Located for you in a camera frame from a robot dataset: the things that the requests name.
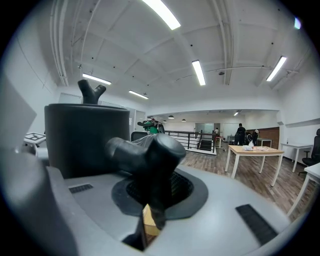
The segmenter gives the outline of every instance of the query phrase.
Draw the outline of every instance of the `ceiling light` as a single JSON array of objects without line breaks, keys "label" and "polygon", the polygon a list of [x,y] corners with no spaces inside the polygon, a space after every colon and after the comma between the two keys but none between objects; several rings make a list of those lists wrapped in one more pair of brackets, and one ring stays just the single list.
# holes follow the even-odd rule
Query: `ceiling light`
[{"label": "ceiling light", "polygon": [[298,30],[301,28],[301,22],[298,18],[294,18],[294,27]]},{"label": "ceiling light", "polygon": [[98,82],[101,82],[101,83],[104,83],[104,84],[107,84],[107,85],[111,85],[111,82],[109,82],[107,80],[103,80],[103,79],[95,77],[95,76],[92,76],[92,75],[89,75],[89,74],[83,73],[82,76],[84,78],[89,78],[89,79],[92,79],[92,80],[95,80],[95,81],[98,81]]},{"label": "ceiling light", "polygon": [[146,99],[146,100],[149,99],[149,98],[146,97],[146,96],[143,96],[143,95],[141,95],[141,94],[139,94],[139,93],[134,92],[133,90],[130,90],[129,93],[134,94],[134,95],[137,95],[137,96],[139,96],[139,97],[141,97],[141,98],[144,98],[144,99]]},{"label": "ceiling light", "polygon": [[166,7],[166,5],[161,0],[142,0],[144,1],[152,10],[154,10],[163,21],[169,26],[171,30],[179,28],[181,25],[177,21],[173,13]]},{"label": "ceiling light", "polygon": [[192,61],[193,68],[195,70],[196,76],[198,77],[199,83],[201,86],[206,85],[204,73],[202,72],[202,68],[199,60]]},{"label": "ceiling light", "polygon": [[278,71],[281,69],[281,67],[283,66],[283,64],[286,62],[287,58],[284,56],[281,56],[278,63],[275,65],[275,68],[273,69],[273,71],[271,72],[271,74],[268,76],[268,78],[266,79],[268,82],[270,82],[275,75],[278,73]]}]

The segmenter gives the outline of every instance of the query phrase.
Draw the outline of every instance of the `wood plank flooring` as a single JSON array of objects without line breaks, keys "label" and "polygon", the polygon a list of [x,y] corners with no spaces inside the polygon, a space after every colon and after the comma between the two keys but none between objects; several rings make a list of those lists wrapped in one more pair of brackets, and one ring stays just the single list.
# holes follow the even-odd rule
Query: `wood plank flooring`
[{"label": "wood plank flooring", "polygon": [[[224,152],[222,148],[217,148],[216,156],[187,151],[186,157],[181,164],[230,177],[236,156],[233,153],[231,154],[228,172],[225,172],[227,156],[228,150]],[[278,178],[274,187],[271,187],[270,184],[276,172],[278,157],[266,156],[262,173],[259,174],[262,159],[262,156],[240,156],[235,179],[276,204],[286,214],[294,204],[304,183],[306,175],[301,174],[298,176],[298,173],[303,171],[304,167],[297,165],[293,173],[294,163],[283,158]],[[310,181],[300,203],[290,216],[292,221],[305,211],[306,203],[312,200],[313,196],[317,195],[318,192],[319,186]]]}]

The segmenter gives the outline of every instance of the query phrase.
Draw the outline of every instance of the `metal railing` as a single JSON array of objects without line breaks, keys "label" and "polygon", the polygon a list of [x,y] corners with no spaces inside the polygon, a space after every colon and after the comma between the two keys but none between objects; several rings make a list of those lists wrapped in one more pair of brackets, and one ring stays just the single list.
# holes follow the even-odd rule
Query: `metal railing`
[{"label": "metal railing", "polygon": [[201,149],[201,143],[203,141],[211,142],[211,150],[215,151],[216,134],[203,133],[198,131],[181,131],[181,130],[166,130],[165,134],[172,136],[178,142],[180,142],[186,149]]}]

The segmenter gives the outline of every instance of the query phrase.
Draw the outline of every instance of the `white table leg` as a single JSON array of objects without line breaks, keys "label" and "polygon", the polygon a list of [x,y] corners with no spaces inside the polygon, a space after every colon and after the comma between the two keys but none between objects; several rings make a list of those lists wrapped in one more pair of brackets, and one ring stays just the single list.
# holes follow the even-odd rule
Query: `white table leg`
[{"label": "white table leg", "polygon": [[266,159],[266,156],[264,155],[259,173],[262,173],[262,168],[264,167],[265,159]]},{"label": "white table leg", "polygon": [[239,162],[239,157],[240,157],[240,155],[238,155],[238,154],[235,156],[233,171],[232,171],[232,174],[231,174],[231,178],[232,178],[232,179],[234,179],[235,176],[236,176],[236,172],[237,172],[237,168],[238,168],[238,162]]},{"label": "white table leg", "polygon": [[292,172],[293,172],[293,173],[294,173],[294,172],[295,172],[295,170],[296,170],[297,161],[298,161],[298,156],[299,156],[299,148],[297,148],[297,149],[296,149],[295,162],[294,162],[293,170],[292,170]]},{"label": "white table leg", "polygon": [[302,195],[304,194],[306,188],[307,188],[307,185],[309,183],[309,175],[307,174],[306,177],[305,177],[305,180],[304,180],[304,183],[302,185],[302,188],[298,194],[298,197],[296,198],[296,200],[294,201],[293,205],[291,206],[290,210],[288,211],[288,213],[286,214],[287,216],[290,216],[290,214],[292,214],[292,212],[295,210],[295,208],[297,207],[299,201],[301,200],[301,197]]},{"label": "white table leg", "polygon": [[229,167],[229,162],[230,162],[230,154],[231,154],[231,150],[230,150],[230,147],[229,147],[229,150],[228,150],[228,157],[226,159],[226,165],[225,165],[225,172],[228,171],[228,167]]},{"label": "white table leg", "polygon": [[275,185],[276,180],[278,178],[278,174],[279,174],[281,163],[282,163],[282,157],[283,157],[283,155],[279,155],[278,166],[276,167],[276,171],[275,171],[275,175],[274,175],[271,187],[273,187]]}]

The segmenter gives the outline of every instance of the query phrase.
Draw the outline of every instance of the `door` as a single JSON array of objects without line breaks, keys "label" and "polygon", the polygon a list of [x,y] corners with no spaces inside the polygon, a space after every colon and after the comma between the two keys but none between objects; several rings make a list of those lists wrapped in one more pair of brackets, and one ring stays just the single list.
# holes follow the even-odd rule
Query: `door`
[{"label": "door", "polygon": [[135,112],[135,124],[134,124],[134,131],[135,132],[145,132],[145,129],[138,125],[138,122],[143,122],[145,120],[146,117],[146,113],[145,112],[141,112],[141,111],[136,111]]}]

